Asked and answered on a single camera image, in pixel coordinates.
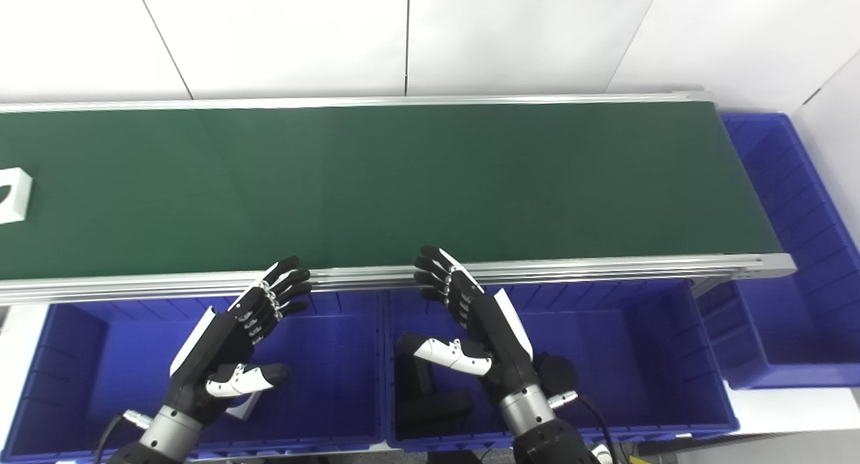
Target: black plastic part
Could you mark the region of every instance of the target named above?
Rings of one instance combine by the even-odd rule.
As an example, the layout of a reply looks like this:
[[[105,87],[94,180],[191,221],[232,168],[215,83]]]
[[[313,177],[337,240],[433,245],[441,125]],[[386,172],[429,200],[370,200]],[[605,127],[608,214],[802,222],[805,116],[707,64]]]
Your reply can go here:
[[[559,418],[513,439],[517,464],[598,464],[575,428]]]
[[[534,366],[546,396],[558,396],[576,389],[576,368],[567,358],[542,353],[535,357]]]
[[[463,350],[463,355],[470,358],[483,360],[484,358],[491,357],[489,353],[486,353],[486,351],[483,350],[483,346],[481,344],[478,344],[478,342],[473,342],[471,340],[461,340],[460,348]]]
[[[302,313],[303,311],[307,311],[308,308],[310,308],[310,304],[307,301],[290,301],[290,304],[280,310],[280,315],[286,316],[288,314]]]
[[[285,303],[297,296],[307,295],[307,293],[310,293],[311,289],[313,289],[313,285],[307,281],[302,281],[301,283],[297,283],[295,286],[290,287],[283,293],[280,293],[275,297],[275,299],[279,303]]]
[[[445,303],[445,295],[440,293],[438,289],[434,289],[434,287],[422,287],[421,298],[430,299],[430,301],[438,301],[440,303]]]
[[[415,274],[412,274],[412,278],[418,283],[423,284],[424,286],[434,287],[439,292],[445,291],[445,281],[440,280],[438,277],[433,275],[427,271],[415,271]]]
[[[486,351],[492,353],[492,367],[481,377],[484,389],[490,397],[501,402],[504,397],[518,393],[529,385],[540,385],[540,378],[531,365],[531,357],[516,335],[497,301],[492,296],[476,293],[474,286],[463,273],[455,271],[454,278],[461,278],[458,284],[471,285],[464,291],[470,297],[469,337],[482,343]]]
[[[185,362],[170,377],[163,403],[203,425],[210,425],[232,399],[215,399],[206,391],[209,375],[224,364],[248,362],[254,345],[245,327],[232,314],[218,314],[209,323]]]
[[[443,256],[442,251],[439,250],[438,247],[435,246],[422,246],[421,247],[421,255],[428,259],[433,259],[433,261],[438,261],[440,265],[447,272],[451,272],[451,268],[454,265],[451,260]]]
[[[394,381],[398,401],[418,399],[436,392],[433,364],[411,355],[399,355],[394,361]]]
[[[232,314],[237,320],[249,314],[249,317],[243,320],[243,324],[251,324],[254,320],[259,322],[267,314],[271,314],[271,303],[261,287],[252,287],[233,303],[227,313]]]
[[[481,462],[481,458],[472,451],[427,453],[427,464],[480,464]]]
[[[468,388],[433,393],[395,405],[397,437],[409,438],[411,430],[427,431],[427,425],[463,418],[472,412],[472,393]]]
[[[174,461],[136,440],[111,455],[107,464],[181,464],[181,462]]]
[[[293,284],[298,283],[299,281],[307,281],[308,279],[310,279],[310,271],[308,271],[308,269],[297,269],[297,271],[292,271],[288,277],[285,277],[276,284],[273,284],[273,286],[271,286],[271,292],[277,295],[289,286],[293,286]]]
[[[283,363],[261,365],[260,372],[263,373],[263,378],[270,384],[274,385],[274,387],[289,382],[292,377],[290,369]]]
[[[437,393],[433,363],[403,354],[394,364],[397,438],[449,433],[472,412],[468,388]]]
[[[277,320],[274,317],[274,310],[271,311],[271,318],[268,320],[261,322],[257,326],[250,328],[248,330],[248,335],[251,336],[252,341],[260,342],[261,339],[266,338],[266,336],[271,335],[271,332],[274,332],[274,329],[277,328]]]
[[[263,280],[266,281],[266,283],[272,284],[274,281],[277,281],[277,278],[279,278],[280,275],[295,268],[298,268],[298,258],[295,256],[289,256],[289,258],[278,261],[274,269],[263,277]]]
[[[446,278],[448,278],[448,271],[445,271],[445,269],[437,265],[437,263],[434,263],[433,259],[427,258],[426,256],[418,256],[415,258],[414,265],[418,269],[424,269],[424,271],[432,273],[434,277],[438,277],[442,281],[445,281]]]
[[[230,381],[230,379],[233,378],[233,373],[236,373],[236,363],[227,363],[224,365],[219,365],[218,370],[216,370],[215,373],[210,375],[209,379],[216,383],[224,383]]]

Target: white plastic part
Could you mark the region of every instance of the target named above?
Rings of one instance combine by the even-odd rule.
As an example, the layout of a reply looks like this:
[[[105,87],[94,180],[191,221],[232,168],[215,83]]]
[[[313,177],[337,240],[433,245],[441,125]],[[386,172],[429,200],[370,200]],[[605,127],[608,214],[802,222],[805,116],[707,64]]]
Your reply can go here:
[[[238,418],[239,420],[248,420],[251,411],[257,406],[257,400],[260,400],[260,393],[255,391],[255,393],[248,396],[245,402],[240,403],[238,406],[230,407],[224,412],[230,417]]]
[[[194,348],[194,345],[196,345],[197,341],[200,340],[200,337],[203,336],[203,332],[206,331],[209,327],[209,323],[212,323],[212,320],[215,319],[215,315],[217,314],[218,312],[215,311],[215,308],[206,308],[200,321],[197,322],[197,326],[194,326],[194,329],[191,330],[191,334],[188,335],[188,339],[185,340],[184,344],[182,344],[182,348],[179,349],[179,352],[176,353],[176,357],[173,358],[173,362],[170,363],[170,375],[173,375],[173,373],[182,366],[182,363],[185,362],[185,358],[188,358],[188,354],[191,353],[191,349]]]
[[[9,186],[9,195],[0,201],[0,224],[19,222],[19,220],[24,220],[27,217],[33,177],[27,175],[19,167],[0,170],[0,187],[7,185]]]
[[[492,367],[492,360],[489,358],[465,356],[460,340],[445,344],[436,338],[428,338],[415,351],[415,356],[458,372],[471,373],[471,375],[486,375]]]
[[[609,448],[605,445],[596,446],[592,449],[592,454],[600,464],[612,464],[612,454],[609,453]]]
[[[513,309],[511,299],[507,297],[507,293],[504,289],[500,289],[499,292],[495,294],[494,298],[495,302],[498,303],[499,308],[501,309],[501,313],[505,315],[507,324],[510,324],[513,336],[517,337],[519,346],[523,347],[523,350],[529,354],[529,360],[534,359],[534,351],[531,349],[531,341],[529,340],[529,336],[525,334],[525,328],[523,328],[523,322],[519,320],[517,310]]]
[[[122,417],[126,419],[127,422],[134,424],[135,427],[140,428],[141,430],[148,430],[150,425],[153,424],[153,418],[150,416],[129,409],[122,413]]]
[[[550,409],[558,409],[562,406],[568,405],[572,401],[576,400],[578,397],[578,393],[575,390],[566,391],[565,393],[559,393],[558,396],[549,397],[546,400],[546,403],[550,405]]]
[[[269,390],[269,388],[274,388],[274,385],[264,378],[259,367],[246,372],[243,364],[236,366],[233,376],[228,381],[206,382],[207,393],[216,398],[245,396],[255,391]]]

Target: white object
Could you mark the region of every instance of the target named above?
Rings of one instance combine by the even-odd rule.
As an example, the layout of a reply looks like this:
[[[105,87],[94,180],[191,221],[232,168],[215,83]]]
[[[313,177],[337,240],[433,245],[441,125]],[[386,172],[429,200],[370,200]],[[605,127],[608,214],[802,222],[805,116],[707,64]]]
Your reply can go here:
[[[0,443],[6,443],[30,364],[45,326],[48,304],[9,308],[0,332]]]
[[[857,464],[857,440],[858,430],[800,432],[678,452],[677,457],[678,464]]]
[[[436,338],[428,338],[415,351],[415,356],[458,372],[471,373],[471,375],[486,375],[492,367],[492,361],[489,358],[465,356],[460,340],[445,344]]]
[[[0,224],[18,222],[27,216],[33,179],[19,167],[0,170],[0,187],[9,186],[9,195],[0,201]]]
[[[860,428],[860,408],[850,388],[731,390],[728,400],[740,430],[734,434],[776,434]]]
[[[251,411],[254,410],[254,407],[257,406],[257,401],[260,400],[260,391],[255,391],[248,396],[248,399],[245,402],[240,403],[238,406],[230,407],[224,413],[233,418],[238,418],[239,420],[248,420],[248,417],[251,415]]]
[[[550,405],[550,409],[558,409],[562,406],[567,406],[572,401],[576,400],[579,397],[578,393],[575,390],[566,391],[565,393],[559,393],[558,396],[549,397],[546,400],[546,403]]]
[[[207,381],[206,391],[215,398],[245,396],[255,391],[269,390],[274,385],[263,376],[259,367],[245,371],[245,364],[240,363],[233,370],[233,376],[228,381]]]
[[[605,445],[596,446],[592,449],[592,454],[600,464],[612,464],[612,454],[609,453],[609,448]]]
[[[534,360],[534,351],[531,349],[531,341],[529,340],[529,336],[525,334],[525,328],[523,328],[523,322],[519,320],[517,310],[513,309],[511,299],[507,297],[507,293],[504,289],[500,289],[499,292],[495,294],[494,298],[495,302],[498,303],[499,308],[501,309],[501,313],[505,315],[507,324],[510,324],[513,336],[517,337],[519,346],[523,347],[523,350],[529,354],[529,360]]]

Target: robotic finger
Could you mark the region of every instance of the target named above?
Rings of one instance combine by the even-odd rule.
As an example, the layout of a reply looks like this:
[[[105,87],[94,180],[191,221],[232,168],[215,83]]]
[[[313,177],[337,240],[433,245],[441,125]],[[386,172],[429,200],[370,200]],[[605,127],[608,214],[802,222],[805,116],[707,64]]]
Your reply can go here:
[[[206,382],[206,391],[217,399],[233,398],[269,390],[289,379],[289,369],[283,363],[262,366],[226,364],[219,366],[218,371]]]
[[[397,338],[397,351],[471,375],[486,375],[492,367],[492,357],[481,345],[469,340],[452,342],[442,338],[405,332]]]
[[[291,269],[280,277],[276,283],[271,286],[271,292],[275,293],[280,298],[283,292],[290,289],[295,284],[307,281],[310,279],[310,271],[308,269]]]
[[[298,258],[295,256],[289,256],[289,258],[284,258],[269,266],[260,280],[264,281],[268,286],[272,286],[276,283],[277,278],[280,278],[283,274],[286,274],[295,268],[298,268]]]

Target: black object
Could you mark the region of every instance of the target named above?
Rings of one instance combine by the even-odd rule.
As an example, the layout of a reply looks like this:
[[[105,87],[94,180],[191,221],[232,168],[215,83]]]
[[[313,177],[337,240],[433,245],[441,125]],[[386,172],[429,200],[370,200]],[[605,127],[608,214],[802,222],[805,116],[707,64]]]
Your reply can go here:
[[[615,455],[615,446],[612,445],[612,435],[609,433],[609,427],[606,425],[606,421],[603,419],[602,413],[600,413],[597,406],[583,394],[580,393],[576,397],[576,400],[583,403],[586,409],[589,409],[589,412],[594,416],[594,420],[597,421],[597,424],[600,426],[600,430],[603,431],[603,438],[606,440],[606,447],[609,449],[609,455],[612,457],[612,464],[618,464],[618,456]]]
[[[136,440],[116,451],[109,464],[182,464]]]
[[[559,418],[514,439],[513,458],[517,464],[598,464],[580,433]]]
[[[578,381],[576,369],[567,358],[541,353],[535,357],[534,365],[540,377],[541,390],[547,396],[575,390]]]
[[[479,459],[472,451],[427,453],[427,464],[480,464],[482,459]]]
[[[95,460],[93,464],[101,464],[101,455],[104,454],[105,446],[108,445],[108,439],[110,439],[114,430],[116,430],[117,425],[124,420],[125,418],[122,417],[122,412],[120,412],[114,415],[114,418],[110,419],[110,422],[105,426],[105,430],[102,431],[101,437],[99,437],[99,443],[95,446]]]
[[[433,366],[411,355],[395,360],[395,422],[398,438],[445,433],[472,412],[468,388],[438,391]]]

